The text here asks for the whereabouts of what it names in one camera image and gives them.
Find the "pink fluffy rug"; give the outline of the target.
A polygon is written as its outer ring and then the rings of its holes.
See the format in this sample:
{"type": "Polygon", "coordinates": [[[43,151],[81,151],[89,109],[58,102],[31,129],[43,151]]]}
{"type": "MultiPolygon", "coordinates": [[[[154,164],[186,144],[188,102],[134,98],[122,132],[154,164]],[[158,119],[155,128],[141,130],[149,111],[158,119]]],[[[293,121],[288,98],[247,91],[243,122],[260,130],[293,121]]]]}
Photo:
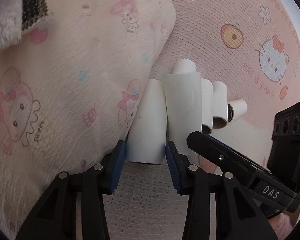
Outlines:
{"type": "Polygon", "coordinates": [[[293,230],[290,217],[281,213],[268,220],[277,235],[278,240],[284,240],[293,230]]]}

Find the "white tube lying front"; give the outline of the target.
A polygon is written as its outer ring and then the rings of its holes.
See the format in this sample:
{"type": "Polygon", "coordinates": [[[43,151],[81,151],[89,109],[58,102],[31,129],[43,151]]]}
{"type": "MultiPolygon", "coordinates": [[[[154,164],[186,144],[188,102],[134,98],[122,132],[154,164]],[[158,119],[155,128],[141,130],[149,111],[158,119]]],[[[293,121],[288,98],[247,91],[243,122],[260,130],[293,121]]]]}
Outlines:
{"type": "Polygon", "coordinates": [[[167,111],[162,83],[149,79],[127,140],[127,161],[163,163],[166,144],[167,111]]]}

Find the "pink cartoon print mat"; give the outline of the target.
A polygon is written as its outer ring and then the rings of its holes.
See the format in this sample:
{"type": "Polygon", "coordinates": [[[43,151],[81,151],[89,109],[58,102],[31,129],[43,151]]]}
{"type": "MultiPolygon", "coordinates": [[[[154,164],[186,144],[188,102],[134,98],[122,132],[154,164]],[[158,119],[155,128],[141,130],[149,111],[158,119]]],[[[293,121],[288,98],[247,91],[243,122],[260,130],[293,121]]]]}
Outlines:
{"type": "MultiPolygon", "coordinates": [[[[281,0],[172,0],[174,29],[151,77],[190,59],[202,77],[225,83],[228,100],[247,112],[212,135],[261,166],[272,145],[274,116],[300,101],[300,35],[281,0]]],[[[111,239],[181,239],[187,196],[167,165],[126,163],[104,199],[111,239]]]]}

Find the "cream cartoon print cushion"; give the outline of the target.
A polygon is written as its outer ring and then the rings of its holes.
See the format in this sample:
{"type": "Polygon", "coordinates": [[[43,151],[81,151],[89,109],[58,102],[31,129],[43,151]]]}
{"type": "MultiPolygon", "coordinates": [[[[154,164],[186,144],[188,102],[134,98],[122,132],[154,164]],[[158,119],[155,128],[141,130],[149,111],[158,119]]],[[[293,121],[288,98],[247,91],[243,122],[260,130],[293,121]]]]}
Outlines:
{"type": "Polygon", "coordinates": [[[126,137],[175,24],[171,0],[23,0],[0,51],[0,231],[15,239],[61,171],[126,137]]]}

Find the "leopard print plush fabric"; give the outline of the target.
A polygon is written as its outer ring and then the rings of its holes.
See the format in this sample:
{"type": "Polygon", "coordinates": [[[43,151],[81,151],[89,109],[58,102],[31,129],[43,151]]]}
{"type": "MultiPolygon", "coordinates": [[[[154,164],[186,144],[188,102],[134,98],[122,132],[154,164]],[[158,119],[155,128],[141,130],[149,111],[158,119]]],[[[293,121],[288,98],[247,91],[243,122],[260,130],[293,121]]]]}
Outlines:
{"type": "Polygon", "coordinates": [[[47,27],[49,14],[47,0],[0,0],[0,51],[47,27]]]}

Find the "white tube lowest pile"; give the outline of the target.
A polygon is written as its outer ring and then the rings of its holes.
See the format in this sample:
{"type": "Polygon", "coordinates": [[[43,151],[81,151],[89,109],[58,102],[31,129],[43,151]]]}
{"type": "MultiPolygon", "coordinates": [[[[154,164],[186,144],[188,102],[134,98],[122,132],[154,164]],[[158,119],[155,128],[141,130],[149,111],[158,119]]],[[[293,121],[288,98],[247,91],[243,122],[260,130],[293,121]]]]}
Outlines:
{"type": "Polygon", "coordinates": [[[228,102],[228,122],[235,121],[243,116],[247,109],[247,103],[243,99],[228,102]]]}

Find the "white tube far top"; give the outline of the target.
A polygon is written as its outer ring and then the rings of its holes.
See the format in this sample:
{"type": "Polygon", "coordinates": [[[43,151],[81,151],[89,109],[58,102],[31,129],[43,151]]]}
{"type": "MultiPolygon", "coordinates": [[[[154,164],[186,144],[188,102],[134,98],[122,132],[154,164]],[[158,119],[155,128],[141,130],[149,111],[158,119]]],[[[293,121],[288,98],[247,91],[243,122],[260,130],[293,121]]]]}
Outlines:
{"type": "Polygon", "coordinates": [[[213,128],[224,128],[228,123],[228,94],[225,83],[214,81],[213,98],[212,98],[212,113],[213,113],[213,128]]]}

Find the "white tube middle pile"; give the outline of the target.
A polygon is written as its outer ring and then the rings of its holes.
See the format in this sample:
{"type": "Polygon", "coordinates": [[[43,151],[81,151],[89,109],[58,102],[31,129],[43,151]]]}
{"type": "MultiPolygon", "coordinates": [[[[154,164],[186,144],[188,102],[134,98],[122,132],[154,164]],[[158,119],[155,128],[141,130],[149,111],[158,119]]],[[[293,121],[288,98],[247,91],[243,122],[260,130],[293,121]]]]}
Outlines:
{"type": "Polygon", "coordinates": [[[189,59],[179,59],[173,68],[173,74],[195,73],[197,71],[196,64],[189,59]]]}

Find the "white tube behind pile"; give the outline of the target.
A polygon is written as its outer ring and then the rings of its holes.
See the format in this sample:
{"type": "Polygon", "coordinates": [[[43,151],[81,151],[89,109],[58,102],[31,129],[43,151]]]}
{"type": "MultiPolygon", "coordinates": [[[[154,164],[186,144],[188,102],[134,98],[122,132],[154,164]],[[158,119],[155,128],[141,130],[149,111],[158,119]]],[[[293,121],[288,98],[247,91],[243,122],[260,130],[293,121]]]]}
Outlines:
{"type": "Polygon", "coordinates": [[[168,137],[179,153],[192,155],[187,146],[190,133],[202,128],[202,90],[200,74],[167,74],[162,78],[165,91],[168,137]]]}

